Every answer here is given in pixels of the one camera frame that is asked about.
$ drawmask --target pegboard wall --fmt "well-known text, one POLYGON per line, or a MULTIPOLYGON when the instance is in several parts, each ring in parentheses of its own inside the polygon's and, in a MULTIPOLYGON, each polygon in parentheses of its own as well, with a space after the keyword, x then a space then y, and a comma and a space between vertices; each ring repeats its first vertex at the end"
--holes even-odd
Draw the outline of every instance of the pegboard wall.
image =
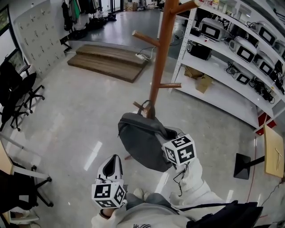
POLYGON ((14 21, 20 45, 39 76, 46 75, 64 57, 50 1, 29 9, 14 21))

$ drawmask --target black stand base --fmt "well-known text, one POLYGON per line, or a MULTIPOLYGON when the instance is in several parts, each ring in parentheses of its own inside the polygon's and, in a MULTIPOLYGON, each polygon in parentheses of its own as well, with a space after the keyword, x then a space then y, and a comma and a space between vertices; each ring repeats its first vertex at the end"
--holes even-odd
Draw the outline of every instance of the black stand base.
POLYGON ((245 164, 250 162, 250 157, 236 154, 236 165, 233 176, 239 179, 249 179, 250 167, 245 168, 245 164))

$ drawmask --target white sleeve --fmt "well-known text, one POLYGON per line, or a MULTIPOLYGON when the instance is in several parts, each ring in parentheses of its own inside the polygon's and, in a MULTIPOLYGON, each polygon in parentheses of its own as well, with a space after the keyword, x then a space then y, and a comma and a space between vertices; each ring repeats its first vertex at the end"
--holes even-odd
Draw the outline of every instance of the white sleeve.
MULTIPOLYGON (((177 167, 176 172, 180 173, 184 168, 185 165, 179 166, 177 167)), ((182 196, 179 197, 174 192, 170 195, 170 203, 177 209, 194 207, 200 204, 224 203, 220 197, 211 191, 206 181, 202 180, 202 171, 203 169, 199 159, 194 159, 188 165, 188 169, 186 170, 183 179, 180 181, 182 196)), ((214 214, 220 209, 221 207, 192 209, 189 211, 189 214, 193 214, 195 211, 199 211, 199 214, 202 217, 209 213, 214 214)))
POLYGON ((92 228, 110 228, 115 219, 115 213, 112 214, 111 218, 105 219, 101 215, 97 214, 92 218, 92 228))

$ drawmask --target doorway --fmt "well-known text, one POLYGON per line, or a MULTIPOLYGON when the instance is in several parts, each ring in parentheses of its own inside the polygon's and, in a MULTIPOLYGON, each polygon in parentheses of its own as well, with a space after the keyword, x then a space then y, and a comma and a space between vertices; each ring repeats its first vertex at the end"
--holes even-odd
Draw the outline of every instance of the doorway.
POLYGON ((123 0, 99 0, 99 6, 102 7, 104 16, 124 10, 123 0))

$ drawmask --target tiled floor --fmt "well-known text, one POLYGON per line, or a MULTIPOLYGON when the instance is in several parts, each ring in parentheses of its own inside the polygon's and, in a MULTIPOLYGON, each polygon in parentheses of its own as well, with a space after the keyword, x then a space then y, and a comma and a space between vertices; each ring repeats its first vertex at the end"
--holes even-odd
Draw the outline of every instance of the tiled floor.
MULTIPOLYGON (((88 32, 82 41, 104 42, 108 44, 125 45, 137 48, 138 51, 151 45, 133 37, 131 34, 137 30, 154 39, 159 29, 160 10, 146 10, 135 12, 120 12, 116 14, 117 21, 108 22, 103 28, 88 32)), ((174 26, 174 33, 179 38, 183 36, 186 27, 182 26, 185 20, 177 18, 174 26)), ((183 39, 175 40, 169 48, 168 56, 177 59, 183 39)))
MULTIPOLYGON (((149 192, 161 191, 168 198, 178 191, 171 168, 166 174, 149 170, 135 160, 124 161, 128 155, 120 138, 117 124, 125 112, 136 108, 148 98, 153 66, 149 65, 134 84, 105 75, 68 66, 65 59, 43 80, 45 100, 25 117, 21 132, 8 125, 6 135, 32 148, 33 155, 3 140, 9 154, 25 165, 36 164, 39 171, 48 173, 53 182, 42 188, 54 202, 53 208, 43 203, 35 208, 43 228, 89 228, 90 220, 98 212, 91 200, 91 185, 99 165, 112 154, 122 158, 125 183, 132 192, 141 187, 149 192), (102 146, 88 167, 96 145, 102 146)), ((172 74, 165 72, 163 81, 172 74)), ((156 104, 157 118, 165 126, 173 126, 189 133, 195 141, 197 155, 203 166, 203 178, 211 189, 226 201, 246 202, 252 181, 233 178, 235 154, 254 158, 253 130, 229 114, 174 90, 161 90, 156 104)), ((264 154, 262 138, 257 140, 256 157, 264 154)), ((263 164, 255 169, 249 201, 265 200, 279 179, 265 175, 263 164)), ((284 218, 284 190, 282 185, 266 202, 259 223, 284 218)))

